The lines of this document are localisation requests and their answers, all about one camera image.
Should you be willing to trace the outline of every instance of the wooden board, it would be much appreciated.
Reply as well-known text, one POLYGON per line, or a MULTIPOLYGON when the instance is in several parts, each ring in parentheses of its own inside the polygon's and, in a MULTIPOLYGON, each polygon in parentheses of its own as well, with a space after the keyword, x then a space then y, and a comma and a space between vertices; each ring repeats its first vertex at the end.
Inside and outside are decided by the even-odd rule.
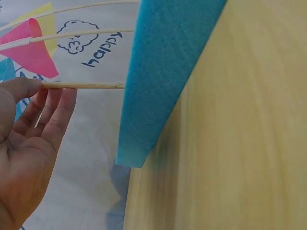
POLYGON ((307 228, 307 1, 229 0, 125 230, 307 228))

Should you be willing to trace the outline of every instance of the pink paper flag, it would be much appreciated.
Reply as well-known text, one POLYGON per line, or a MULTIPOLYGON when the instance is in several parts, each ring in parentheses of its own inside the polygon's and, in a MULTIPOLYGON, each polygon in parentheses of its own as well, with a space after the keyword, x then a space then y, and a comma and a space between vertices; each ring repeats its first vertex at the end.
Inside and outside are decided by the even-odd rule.
MULTIPOLYGON (((43 33, 37 20, 31 18, 1 37, 0 44, 23 38, 41 37, 42 35, 43 33)), ((26 70, 43 75, 46 78, 53 78, 59 74, 44 41, 3 50, 0 51, 0 54, 11 58, 26 70)))

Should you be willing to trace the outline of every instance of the plastic sheet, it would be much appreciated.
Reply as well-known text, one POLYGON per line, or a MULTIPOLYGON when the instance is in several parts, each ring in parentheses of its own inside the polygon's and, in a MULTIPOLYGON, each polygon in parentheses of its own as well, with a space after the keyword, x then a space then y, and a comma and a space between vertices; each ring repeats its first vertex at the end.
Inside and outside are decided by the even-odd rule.
MULTIPOLYGON (((1 1, 0 23, 7 24, 48 2, 62 9, 98 0, 1 1)), ((138 4, 91 7, 55 15, 57 32, 134 27, 138 4)), ((48 81, 125 82, 133 33, 82 35, 58 40, 54 79, 26 71, 16 76, 48 81), (103 57, 95 53, 115 38, 103 57)), ((23 225, 25 230, 121 230, 130 169, 114 165, 122 90, 79 90, 75 112, 59 150, 46 196, 23 225)), ((29 101, 20 102, 23 110, 29 101)))

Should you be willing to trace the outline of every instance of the blue paper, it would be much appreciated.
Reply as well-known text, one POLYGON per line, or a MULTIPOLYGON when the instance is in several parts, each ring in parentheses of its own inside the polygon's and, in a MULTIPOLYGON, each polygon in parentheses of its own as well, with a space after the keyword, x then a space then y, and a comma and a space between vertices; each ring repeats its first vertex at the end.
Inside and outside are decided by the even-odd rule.
MULTIPOLYGON (((15 75, 15 67, 12 59, 8 58, 0 62, 0 81, 8 81, 12 80, 16 77, 15 75)), ((15 121, 21 115, 21 108, 20 104, 16 104, 16 116, 15 121)))
POLYGON ((226 0, 142 0, 116 164, 142 167, 225 3, 226 0))

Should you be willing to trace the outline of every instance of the wooden stick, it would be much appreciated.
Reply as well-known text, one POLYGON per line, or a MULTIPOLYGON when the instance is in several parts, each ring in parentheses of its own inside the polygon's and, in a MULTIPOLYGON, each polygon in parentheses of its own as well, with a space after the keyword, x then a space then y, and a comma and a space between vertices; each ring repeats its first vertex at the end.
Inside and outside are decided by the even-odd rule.
POLYGON ((123 90, 125 85, 122 83, 82 83, 82 82, 42 82, 43 89, 112 89, 123 90))
POLYGON ((53 35, 48 35, 48 36, 31 38, 30 43, 46 41, 46 40, 55 39, 55 38, 62 38, 62 37, 73 37, 73 36, 79 36, 79 35, 107 34, 107 33, 116 33, 116 32, 134 32, 134 28, 95 29, 95 30, 83 30, 83 31, 78 31, 78 32, 68 32, 68 33, 62 33, 62 34, 53 34, 53 35))
POLYGON ((72 10, 77 10, 77 9, 82 9, 82 8, 87 8, 87 7, 93 7, 93 6, 125 4, 125 3, 139 3, 139 1, 138 0, 113 0, 113 1, 105 1, 105 2, 100 2, 100 3, 90 3, 90 4, 86 4, 86 5, 82 5, 82 6, 69 7, 69 8, 66 8, 66 9, 57 10, 57 11, 54 11, 54 13, 72 11, 72 10))
POLYGON ((61 10, 57 10, 57 11, 49 11, 49 12, 45 12, 45 13, 41 13, 41 14, 32 16, 32 17, 21 19, 17 22, 14 22, 14 23, 7 24, 3 27, 0 27, 0 31, 8 29, 12 26, 19 25, 23 22, 26 22, 30 18, 40 18, 40 17, 45 17, 45 16, 48 16, 48 15, 51 15, 51 14, 54 14, 54 13, 61 13, 61 12, 66 12, 66 11, 72 11, 72 10, 87 8, 87 7, 112 5, 112 4, 125 4, 125 3, 139 3, 139 1, 138 0, 113 0, 113 1, 105 1, 105 2, 99 2, 99 3, 91 3, 91 4, 82 5, 82 6, 76 6, 76 7, 69 7, 69 8, 65 8, 65 9, 61 9, 61 10))
POLYGON ((115 33, 115 32, 134 32, 134 28, 96 29, 96 30, 85 30, 85 31, 79 31, 79 32, 62 33, 62 34, 53 34, 53 35, 34 37, 34 38, 27 37, 27 38, 22 38, 19 40, 1 44, 0 51, 19 47, 19 46, 25 46, 33 42, 46 41, 46 40, 55 39, 55 38, 73 37, 73 36, 78 36, 78 35, 106 34, 106 33, 115 33))

